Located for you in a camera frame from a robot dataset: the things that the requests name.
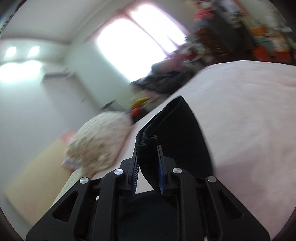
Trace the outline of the black pants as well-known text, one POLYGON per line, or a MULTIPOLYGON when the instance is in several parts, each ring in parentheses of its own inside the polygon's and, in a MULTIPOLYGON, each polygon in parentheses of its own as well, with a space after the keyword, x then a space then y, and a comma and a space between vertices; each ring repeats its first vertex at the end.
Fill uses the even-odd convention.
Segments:
POLYGON ((135 194, 120 199, 119 240, 180 240, 177 197, 159 190, 157 146, 197 178, 213 174, 199 124, 183 97, 169 102, 137 134, 138 178, 135 194))

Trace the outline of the white purple patterned pillow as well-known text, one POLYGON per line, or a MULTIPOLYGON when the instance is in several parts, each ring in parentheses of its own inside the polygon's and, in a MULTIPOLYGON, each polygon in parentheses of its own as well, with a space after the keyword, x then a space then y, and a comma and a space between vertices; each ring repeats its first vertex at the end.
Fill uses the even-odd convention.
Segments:
POLYGON ((71 159, 67 157, 63 162, 62 162, 62 167, 68 169, 68 170, 76 170, 80 167, 80 163, 77 160, 71 159))

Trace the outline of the cream pink headboard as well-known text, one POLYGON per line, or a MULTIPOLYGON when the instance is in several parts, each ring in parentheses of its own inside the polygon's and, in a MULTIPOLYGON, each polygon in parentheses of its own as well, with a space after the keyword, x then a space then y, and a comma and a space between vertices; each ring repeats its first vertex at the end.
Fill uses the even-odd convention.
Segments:
POLYGON ((62 163, 75 132, 67 132, 44 149, 9 184, 5 196, 18 214, 34 225, 52 206, 73 173, 62 163))

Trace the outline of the rolled teddy print duvet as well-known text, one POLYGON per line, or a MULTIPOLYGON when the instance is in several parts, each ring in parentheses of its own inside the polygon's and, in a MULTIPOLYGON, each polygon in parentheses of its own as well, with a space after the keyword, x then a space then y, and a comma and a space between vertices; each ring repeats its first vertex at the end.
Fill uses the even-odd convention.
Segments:
POLYGON ((66 156, 78 162, 83 175, 92 177, 114 164, 132 124, 132 118, 124 112, 102 112, 78 130, 66 156))

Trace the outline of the pink bed blanket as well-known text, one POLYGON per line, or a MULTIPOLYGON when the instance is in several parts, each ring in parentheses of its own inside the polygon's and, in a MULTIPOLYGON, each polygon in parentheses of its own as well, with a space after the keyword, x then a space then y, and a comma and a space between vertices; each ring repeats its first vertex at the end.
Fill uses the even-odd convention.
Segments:
POLYGON ((176 92, 197 116, 218 179, 275 240, 295 240, 295 66, 209 66, 176 92))

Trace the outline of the yellow plush toy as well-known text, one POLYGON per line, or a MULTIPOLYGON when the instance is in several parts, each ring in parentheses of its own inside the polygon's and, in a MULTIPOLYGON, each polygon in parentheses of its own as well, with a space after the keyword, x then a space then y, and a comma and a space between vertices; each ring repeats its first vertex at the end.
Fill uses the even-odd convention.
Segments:
POLYGON ((151 99, 152 99, 151 97, 143 97, 143 98, 138 98, 136 100, 133 100, 130 105, 130 109, 133 110, 135 108, 141 108, 146 103, 148 103, 151 99))

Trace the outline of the black reclining chair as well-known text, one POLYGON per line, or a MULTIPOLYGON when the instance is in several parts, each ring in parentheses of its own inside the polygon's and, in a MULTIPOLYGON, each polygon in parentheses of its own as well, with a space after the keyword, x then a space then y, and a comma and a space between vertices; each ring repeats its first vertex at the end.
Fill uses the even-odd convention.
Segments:
POLYGON ((153 65, 151 72, 129 85, 138 90, 147 90, 157 94, 172 95, 183 87, 197 73, 193 66, 177 65, 170 71, 156 69, 153 65))

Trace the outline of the pink curtain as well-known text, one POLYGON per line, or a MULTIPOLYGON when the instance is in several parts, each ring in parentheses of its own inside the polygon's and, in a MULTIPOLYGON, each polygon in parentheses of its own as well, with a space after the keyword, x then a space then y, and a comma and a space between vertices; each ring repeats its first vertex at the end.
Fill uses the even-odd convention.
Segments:
POLYGON ((161 61, 185 43, 188 29, 155 1, 131 1, 89 36, 109 61, 161 61))

